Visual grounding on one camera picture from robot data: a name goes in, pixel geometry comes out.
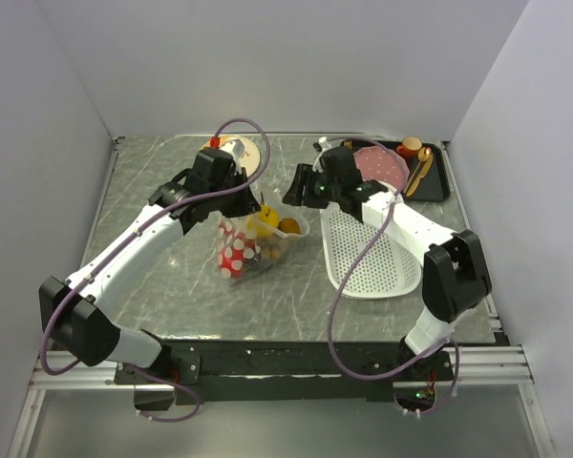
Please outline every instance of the white perforated tray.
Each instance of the white perforated tray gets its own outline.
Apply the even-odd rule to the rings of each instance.
[[[323,248],[329,280],[338,288],[357,255],[377,231],[332,203],[321,210]],[[383,235],[352,273],[344,295],[356,299],[401,296],[420,282],[420,264],[399,243]]]

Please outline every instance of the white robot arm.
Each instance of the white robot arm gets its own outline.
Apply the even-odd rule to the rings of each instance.
[[[364,181],[352,151],[331,148],[324,140],[317,145],[321,154],[313,166],[298,165],[284,203],[327,208],[337,202],[342,211],[377,229],[384,227],[393,205],[385,233],[423,266],[425,307],[402,341],[418,355],[450,337],[457,320],[490,294],[492,284],[478,236],[436,224],[403,203],[389,186]]]
[[[185,199],[244,184],[247,180],[245,171],[240,169],[234,157],[238,143],[228,142],[221,149],[200,151],[193,168],[183,170],[162,184],[149,197],[149,203],[135,221],[95,259],[64,282],[54,277],[43,282],[39,290],[43,329],[49,325],[54,310],[64,298],[73,294],[73,288],[76,291],[51,331],[56,342],[86,365],[107,360],[150,368],[151,373],[160,377],[169,375],[170,345],[146,331],[113,323],[108,315],[111,306],[117,303],[135,277],[211,212],[219,211],[233,218],[259,211],[259,204],[249,188],[221,197],[199,198],[168,211]],[[149,227],[150,219],[154,222]]]

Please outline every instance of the white wall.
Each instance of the white wall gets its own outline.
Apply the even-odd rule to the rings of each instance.
[[[75,268],[111,140],[32,0],[0,0],[0,456],[40,345],[38,286]]]
[[[531,0],[450,153],[499,313],[573,457],[573,0]]]
[[[112,135],[450,139],[526,0],[38,0]]]

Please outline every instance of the scratched metal surface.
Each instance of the scratched metal surface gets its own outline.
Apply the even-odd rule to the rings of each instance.
[[[252,137],[260,148],[258,137]],[[317,137],[273,135],[271,160],[262,184],[283,192],[297,163],[314,160]],[[192,163],[207,138],[188,135],[127,137],[103,201],[88,259],[127,227],[157,186]],[[429,219],[465,228],[455,193],[439,203],[414,203]],[[216,220],[210,218],[162,253],[154,266],[125,291],[111,317],[170,339],[324,340],[327,310],[335,294],[325,268],[317,210],[303,210],[311,231],[287,262],[234,284],[216,266]],[[423,307],[420,285],[412,293],[381,301],[343,299],[335,321],[339,340],[398,341]],[[485,303],[463,319],[455,337],[464,343],[491,343],[494,336]]]

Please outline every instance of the plastic container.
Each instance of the plastic container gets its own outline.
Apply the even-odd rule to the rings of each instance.
[[[297,242],[309,234],[308,221],[294,207],[284,205],[278,193],[264,187],[255,193],[257,199],[271,208],[279,223],[296,221],[299,234],[284,232],[264,222],[260,214],[243,218],[220,218],[217,266],[224,279],[238,280],[263,272],[276,262],[283,262]],[[293,221],[280,227],[293,230]]]

